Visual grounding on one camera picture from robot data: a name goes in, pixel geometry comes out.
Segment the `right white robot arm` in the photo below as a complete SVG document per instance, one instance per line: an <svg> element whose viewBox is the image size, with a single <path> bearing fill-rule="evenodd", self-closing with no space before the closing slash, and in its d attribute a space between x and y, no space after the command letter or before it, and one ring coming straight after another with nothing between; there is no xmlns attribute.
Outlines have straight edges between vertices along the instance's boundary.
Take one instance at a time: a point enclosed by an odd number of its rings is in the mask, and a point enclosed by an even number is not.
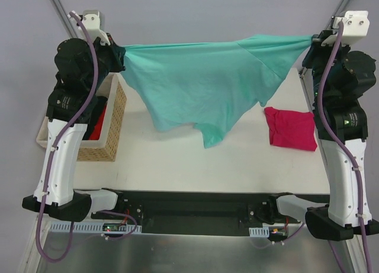
<svg viewBox="0 0 379 273"><path fill-rule="evenodd" d="M274 224L291 217L321 240L376 235L378 222L367 204L363 169L368 120L358 101L376 83L375 60L325 30L313 36L302 65L313 77L313 113L326 158L329 202L272 194L256 218Z"/></svg>

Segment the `teal t shirt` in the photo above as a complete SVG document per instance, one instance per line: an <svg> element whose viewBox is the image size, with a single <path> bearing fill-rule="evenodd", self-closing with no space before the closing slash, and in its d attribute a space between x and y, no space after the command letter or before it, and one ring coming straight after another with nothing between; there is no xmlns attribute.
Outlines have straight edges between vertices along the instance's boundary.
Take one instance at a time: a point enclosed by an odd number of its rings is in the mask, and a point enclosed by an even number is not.
<svg viewBox="0 0 379 273"><path fill-rule="evenodd" d="M310 36L259 34L227 42L129 45L122 76L157 130L192 124L209 148L244 113L267 104L310 45Z"/></svg>

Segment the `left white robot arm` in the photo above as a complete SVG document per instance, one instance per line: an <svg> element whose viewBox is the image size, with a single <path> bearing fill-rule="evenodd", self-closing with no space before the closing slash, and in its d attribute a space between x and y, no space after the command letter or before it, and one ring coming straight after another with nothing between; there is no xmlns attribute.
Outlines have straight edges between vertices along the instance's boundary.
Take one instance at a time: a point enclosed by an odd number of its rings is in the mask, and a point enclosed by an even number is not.
<svg viewBox="0 0 379 273"><path fill-rule="evenodd" d="M116 45L111 35L107 38L108 44L96 38L91 46L72 38L57 48L57 83L48 98L43 171L34 194L23 198L26 210L74 222L103 210L112 219L124 215L125 205L116 191L73 189L79 147L97 104L97 90L109 73L125 70L126 50Z"/></svg>

